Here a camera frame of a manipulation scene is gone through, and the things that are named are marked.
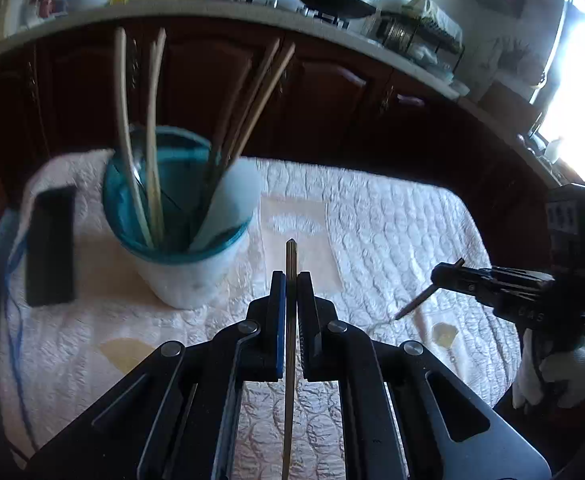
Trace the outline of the white gloved right hand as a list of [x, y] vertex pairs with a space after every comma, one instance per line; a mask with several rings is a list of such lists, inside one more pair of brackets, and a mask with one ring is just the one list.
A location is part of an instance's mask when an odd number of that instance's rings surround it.
[[539, 405], [546, 396], [542, 382], [562, 386], [558, 408], [574, 408], [585, 400], [585, 337], [574, 350], [553, 352], [545, 358], [534, 352], [533, 337], [531, 330], [524, 332], [522, 360], [513, 382], [513, 408]]

